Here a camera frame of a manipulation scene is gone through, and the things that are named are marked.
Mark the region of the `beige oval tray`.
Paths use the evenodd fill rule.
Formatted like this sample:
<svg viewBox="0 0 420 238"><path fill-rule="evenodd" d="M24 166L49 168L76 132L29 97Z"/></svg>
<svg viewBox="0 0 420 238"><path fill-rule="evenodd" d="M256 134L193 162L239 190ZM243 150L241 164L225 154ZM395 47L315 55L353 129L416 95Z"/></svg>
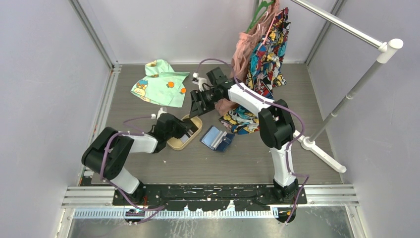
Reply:
<svg viewBox="0 0 420 238"><path fill-rule="evenodd" d="M189 119L189 116L186 115L182 119ZM199 133L202 131L202 128L203 128L203 122L199 117L193 117L193 118L191 118L191 120L196 124L196 126L198 127L198 130L196 131L195 135L193 136L193 139L190 142L192 142L199 135ZM172 149L174 149L176 151L183 150L188 144L183 144L180 141L180 139L175 138L175 137L170 138L167 141L167 145L169 145Z"/></svg>

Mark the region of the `navy blue card holder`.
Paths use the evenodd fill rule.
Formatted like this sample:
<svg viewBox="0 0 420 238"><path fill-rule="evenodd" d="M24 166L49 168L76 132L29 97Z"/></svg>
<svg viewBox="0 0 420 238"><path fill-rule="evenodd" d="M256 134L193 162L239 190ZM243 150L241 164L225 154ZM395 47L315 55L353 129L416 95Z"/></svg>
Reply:
<svg viewBox="0 0 420 238"><path fill-rule="evenodd" d="M200 142L213 151L224 152L232 143L235 134L211 126L200 138Z"/></svg>

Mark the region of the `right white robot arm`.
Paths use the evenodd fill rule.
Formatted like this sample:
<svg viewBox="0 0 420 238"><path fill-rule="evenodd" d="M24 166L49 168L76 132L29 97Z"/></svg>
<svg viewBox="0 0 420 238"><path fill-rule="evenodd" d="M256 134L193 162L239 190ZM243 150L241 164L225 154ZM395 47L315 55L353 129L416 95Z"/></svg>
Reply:
<svg viewBox="0 0 420 238"><path fill-rule="evenodd" d="M299 186L299 175L293 169L291 147L296 140L292 116L299 116L288 108L284 100L274 101L259 95L236 77L228 78L219 67L209 71L207 77L211 83L208 89L190 92L189 115L204 115L214 110L216 102L221 99L228 99L256 115L261 140L270 149L273 159L276 200L286 204L293 198L298 199L303 188Z"/></svg>

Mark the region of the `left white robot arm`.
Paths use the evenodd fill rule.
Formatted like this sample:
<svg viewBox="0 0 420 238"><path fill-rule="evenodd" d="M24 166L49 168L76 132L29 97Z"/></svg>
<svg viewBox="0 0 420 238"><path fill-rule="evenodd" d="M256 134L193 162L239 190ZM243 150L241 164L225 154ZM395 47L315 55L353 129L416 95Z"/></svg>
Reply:
<svg viewBox="0 0 420 238"><path fill-rule="evenodd" d="M199 130L190 118L179 119L163 113L149 132L131 134L105 127L81 158L81 163L116 185L133 205L145 197L144 184L128 172L125 162L131 153L154 154L163 150L170 139L186 142Z"/></svg>

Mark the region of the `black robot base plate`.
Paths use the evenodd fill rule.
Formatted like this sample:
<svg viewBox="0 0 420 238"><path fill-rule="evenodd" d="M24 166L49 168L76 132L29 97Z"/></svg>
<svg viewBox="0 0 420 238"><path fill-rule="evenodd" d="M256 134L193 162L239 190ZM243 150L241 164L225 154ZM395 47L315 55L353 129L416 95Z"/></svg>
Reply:
<svg viewBox="0 0 420 238"><path fill-rule="evenodd" d="M166 211L224 211L233 204L235 211L264 211L271 205L306 204L304 191L282 198L269 184L146 184L128 199L116 191L113 205L131 203L150 209L163 206Z"/></svg>

